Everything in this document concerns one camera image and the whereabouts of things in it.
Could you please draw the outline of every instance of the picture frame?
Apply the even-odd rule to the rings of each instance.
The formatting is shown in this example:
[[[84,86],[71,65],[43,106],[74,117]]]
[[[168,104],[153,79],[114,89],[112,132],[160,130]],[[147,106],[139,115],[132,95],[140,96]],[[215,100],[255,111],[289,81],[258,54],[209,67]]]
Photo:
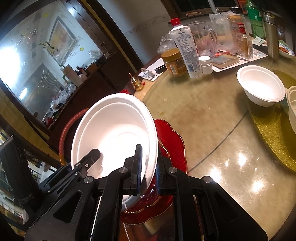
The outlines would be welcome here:
[[[54,26],[49,37],[49,43],[52,47],[54,47],[54,54],[52,57],[59,65],[61,65],[64,59],[70,54],[69,50],[74,41],[74,34],[58,16],[54,22]]]

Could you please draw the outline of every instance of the gold jar lid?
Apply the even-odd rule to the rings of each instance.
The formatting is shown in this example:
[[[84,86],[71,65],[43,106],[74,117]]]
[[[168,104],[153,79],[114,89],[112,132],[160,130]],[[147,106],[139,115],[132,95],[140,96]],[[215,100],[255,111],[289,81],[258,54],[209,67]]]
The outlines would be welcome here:
[[[182,57],[178,49],[170,49],[161,54],[161,58],[166,62],[174,61]]]

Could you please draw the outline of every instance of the table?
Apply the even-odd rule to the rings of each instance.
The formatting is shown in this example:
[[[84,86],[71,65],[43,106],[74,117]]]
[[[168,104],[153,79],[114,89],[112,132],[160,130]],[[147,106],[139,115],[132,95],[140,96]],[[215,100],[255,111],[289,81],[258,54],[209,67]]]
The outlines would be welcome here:
[[[296,58],[266,57],[248,64],[277,69],[296,78]],[[251,122],[238,66],[190,79],[164,72],[136,92],[153,118],[161,118],[183,138],[188,174],[211,176],[265,230],[271,239],[296,203],[296,173],[268,151]],[[173,237],[173,209],[144,224],[124,225],[128,239]]]

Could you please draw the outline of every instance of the window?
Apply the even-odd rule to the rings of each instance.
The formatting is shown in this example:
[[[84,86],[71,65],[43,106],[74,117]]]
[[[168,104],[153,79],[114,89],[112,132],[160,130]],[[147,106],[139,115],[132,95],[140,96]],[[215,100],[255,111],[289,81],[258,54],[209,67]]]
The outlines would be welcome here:
[[[182,18],[212,13],[208,0],[161,0],[171,18]],[[213,0],[215,7],[221,11],[229,10],[229,7],[239,7],[237,0]]]

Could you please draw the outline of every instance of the white cap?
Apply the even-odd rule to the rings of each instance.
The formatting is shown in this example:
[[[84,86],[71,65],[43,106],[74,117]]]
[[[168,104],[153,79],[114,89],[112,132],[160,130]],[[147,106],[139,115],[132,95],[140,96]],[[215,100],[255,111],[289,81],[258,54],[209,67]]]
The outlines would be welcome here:
[[[209,56],[200,56],[198,60],[200,65],[208,65],[211,63],[211,58]]]

